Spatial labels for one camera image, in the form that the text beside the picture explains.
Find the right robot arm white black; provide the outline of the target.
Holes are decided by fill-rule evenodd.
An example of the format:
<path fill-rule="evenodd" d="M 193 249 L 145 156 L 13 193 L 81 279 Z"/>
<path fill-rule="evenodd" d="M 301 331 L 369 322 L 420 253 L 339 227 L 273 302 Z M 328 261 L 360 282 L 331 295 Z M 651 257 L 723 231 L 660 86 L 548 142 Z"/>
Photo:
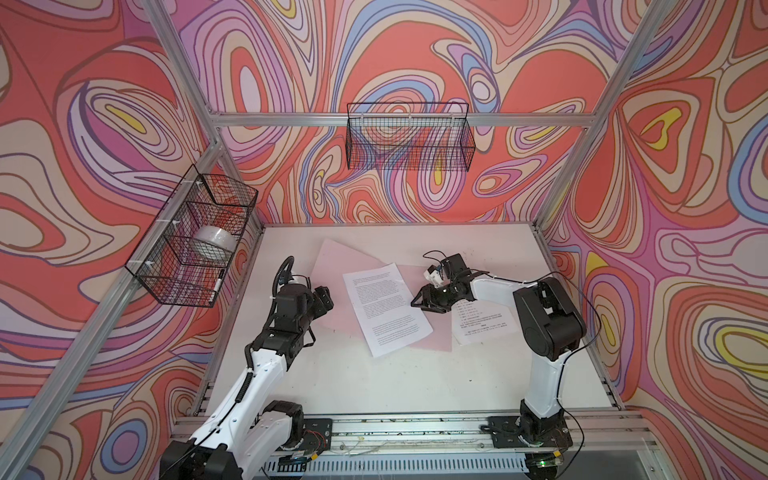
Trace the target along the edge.
<path fill-rule="evenodd" d="M 559 280 L 548 273 L 515 281 L 471 269 L 459 254 L 441 259 L 425 272 L 411 305 L 425 312 L 449 313 L 461 301 L 486 301 L 511 307 L 533 353 L 529 387 L 516 416 L 491 416 L 480 429 L 496 448 L 573 445 L 560 400 L 565 366 L 582 348 L 585 321 Z"/>

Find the printed english text sheet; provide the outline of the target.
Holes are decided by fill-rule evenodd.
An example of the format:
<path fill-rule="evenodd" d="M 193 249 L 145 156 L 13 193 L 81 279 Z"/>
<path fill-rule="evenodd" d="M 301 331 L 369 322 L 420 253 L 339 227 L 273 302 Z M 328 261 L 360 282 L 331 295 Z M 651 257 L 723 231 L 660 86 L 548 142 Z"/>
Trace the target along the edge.
<path fill-rule="evenodd" d="M 398 267 L 345 273 L 343 280 L 358 324 L 374 358 L 423 340 L 433 333 Z"/>

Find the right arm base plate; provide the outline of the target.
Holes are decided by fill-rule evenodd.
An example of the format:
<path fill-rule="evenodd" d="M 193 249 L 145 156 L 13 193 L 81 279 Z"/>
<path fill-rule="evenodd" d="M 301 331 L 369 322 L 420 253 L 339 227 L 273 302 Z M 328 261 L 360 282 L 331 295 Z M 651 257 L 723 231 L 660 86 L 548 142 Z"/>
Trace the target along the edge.
<path fill-rule="evenodd" d="M 480 431 L 491 437 L 494 448 L 567 450 L 573 446 L 569 428 L 562 417 L 547 419 L 523 416 L 491 416 Z"/>

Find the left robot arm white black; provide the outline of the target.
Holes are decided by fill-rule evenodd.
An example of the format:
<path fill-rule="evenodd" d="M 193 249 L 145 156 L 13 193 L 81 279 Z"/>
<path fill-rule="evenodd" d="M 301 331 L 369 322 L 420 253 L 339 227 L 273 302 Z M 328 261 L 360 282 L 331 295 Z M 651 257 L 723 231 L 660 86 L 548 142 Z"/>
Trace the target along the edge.
<path fill-rule="evenodd" d="M 269 401 L 312 337 L 311 324 L 334 308 L 328 287 L 287 282 L 273 288 L 268 318 L 244 349 L 245 369 L 208 420 L 160 460 L 161 479 L 253 479 L 269 457 L 304 437 L 300 404 Z"/>

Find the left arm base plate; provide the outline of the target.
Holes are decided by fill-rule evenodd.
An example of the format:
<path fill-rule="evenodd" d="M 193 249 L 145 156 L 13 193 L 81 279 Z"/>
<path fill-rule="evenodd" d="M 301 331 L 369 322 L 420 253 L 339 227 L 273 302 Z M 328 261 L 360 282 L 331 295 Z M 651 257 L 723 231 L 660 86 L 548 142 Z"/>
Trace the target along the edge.
<path fill-rule="evenodd" d="M 305 419 L 296 438 L 279 448 L 280 452 L 302 452 L 304 456 L 321 454 L 332 447 L 333 420 L 331 418 Z"/>

